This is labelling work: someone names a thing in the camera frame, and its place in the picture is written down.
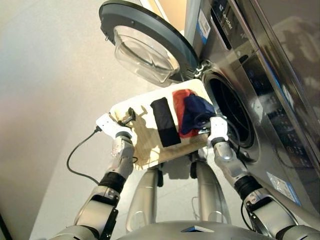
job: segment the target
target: blue cloth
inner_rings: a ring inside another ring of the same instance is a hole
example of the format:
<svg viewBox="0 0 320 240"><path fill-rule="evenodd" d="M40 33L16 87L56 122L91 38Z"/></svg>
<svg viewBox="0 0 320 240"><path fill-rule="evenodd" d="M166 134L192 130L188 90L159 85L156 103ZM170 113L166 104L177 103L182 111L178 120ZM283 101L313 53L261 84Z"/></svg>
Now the blue cloth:
<svg viewBox="0 0 320 240"><path fill-rule="evenodd" d="M210 117L215 115L215 108L200 96L190 94L184 98L184 114L181 133L187 134L192 129L201 129Z"/></svg>

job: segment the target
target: wooden tray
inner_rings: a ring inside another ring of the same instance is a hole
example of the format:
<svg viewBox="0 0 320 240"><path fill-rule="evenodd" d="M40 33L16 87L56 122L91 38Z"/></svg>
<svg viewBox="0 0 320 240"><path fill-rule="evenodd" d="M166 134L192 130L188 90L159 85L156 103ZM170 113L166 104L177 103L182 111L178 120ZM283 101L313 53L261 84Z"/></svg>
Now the wooden tray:
<svg viewBox="0 0 320 240"><path fill-rule="evenodd" d="M135 134L132 142L135 147L134 156L138 158L135 162L136 169L147 169L206 146L208 139L207 134L181 138L181 143L169 147L163 147L161 144L153 109L150 104L154 100L166 97L175 127L178 131L178 119L173 105L172 92L182 89L190 89L196 93L196 95L212 103L203 83L199 79L193 79L135 96L111 108L110 114L117 121L123 120L127 116L126 114L129 108L133 108L136 113L136 121L128 124Z"/></svg>

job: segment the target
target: black cable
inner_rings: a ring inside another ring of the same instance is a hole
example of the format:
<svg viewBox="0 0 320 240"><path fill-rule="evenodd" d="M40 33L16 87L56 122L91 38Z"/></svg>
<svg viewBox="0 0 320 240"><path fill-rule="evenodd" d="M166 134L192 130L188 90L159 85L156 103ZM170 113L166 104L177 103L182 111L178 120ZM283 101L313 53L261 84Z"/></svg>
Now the black cable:
<svg viewBox="0 0 320 240"><path fill-rule="evenodd" d="M76 175L79 175L79 176L82 176L82 177L85 177L85 178L88 178L90 180L92 180L95 184L99 184L99 182L94 179L92 176L89 176L89 175L86 175L84 173L81 173L81 172L77 172L75 170L72 170L69 166L69 162L70 162L70 158L72 156L72 154L77 150L78 147L80 147L82 144L84 144L87 140L89 140L93 135L95 135L97 132L101 132L101 128L100 127L96 127L95 130L93 131L93 133L91 133L85 140L81 141L77 146L75 146L75 148L70 152L67 160L66 160L66 168L73 174L76 174Z"/></svg>
<svg viewBox="0 0 320 240"><path fill-rule="evenodd" d="M132 158L135 159L135 161L132 162L133 164L135 164L136 162L138 162L138 158L137 158L136 156L133 156Z"/></svg>
<svg viewBox="0 0 320 240"><path fill-rule="evenodd" d="M241 209L240 209L240 212L241 212L241 217L242 217L242 220L244 221L244 224L246 225L246 227L251 230L251 231L254 231L250 226L249 224L247 223L246 219L245 219L245 216L244 216L244 202L242 201L242 204L241 204Z"/></svg>

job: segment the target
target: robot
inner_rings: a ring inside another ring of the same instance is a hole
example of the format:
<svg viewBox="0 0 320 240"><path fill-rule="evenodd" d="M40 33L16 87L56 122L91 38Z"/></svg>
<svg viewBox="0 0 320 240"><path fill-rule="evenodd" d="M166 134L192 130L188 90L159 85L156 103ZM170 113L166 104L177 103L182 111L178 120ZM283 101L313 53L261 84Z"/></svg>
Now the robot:
<svg viewBox="0 0 320 240"><path fill-rule="evenodd" d="M59 232L52 240L108 240L112 235L118 215L117 204L120 193L134 169L135 149L131 141L134 135L130 128L116 123L108 113L100 117L96 123L102 131L113 138L113 164L89 195L73 225ZM215 201L220 194L215 174L206 162L195 159L192 164L195 166L199 184L200 221L155 223L154 188L157 188L159 176L157 168L150 168L136 189L128 213L129 221L126 224L129 233L121 237L121 240L320 239L319 231L299 225L293 214L249 174L230 146L227 132L226 118L220 115L210 118L208 142L214 150L214 161L243 200L253 229L247 230L227 224L230 218L228 211L223 202ZM137 195L144 195L143 202L141 197L136 197ZM132 221L139 225L139 219L143 219L144 227L132 225Z"/></svg>

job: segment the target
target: front-load washing machine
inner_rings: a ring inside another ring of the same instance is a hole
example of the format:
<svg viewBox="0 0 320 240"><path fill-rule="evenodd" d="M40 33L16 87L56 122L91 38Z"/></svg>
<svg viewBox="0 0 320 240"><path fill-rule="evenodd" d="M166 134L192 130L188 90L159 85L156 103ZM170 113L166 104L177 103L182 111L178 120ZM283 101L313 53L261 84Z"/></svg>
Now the front-load washing machine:
<svg viewBox="0 0 320 240"><path fill-rule="evenodd" d="M250 173L306 221L317 221L318 4L201 0L187 10L187 39L130 2L109 0L99 16L102 32L127 69L164 87L201 79L216 112L238 129L239 157ZM232 130L230 139L238 149Z"/></svg>

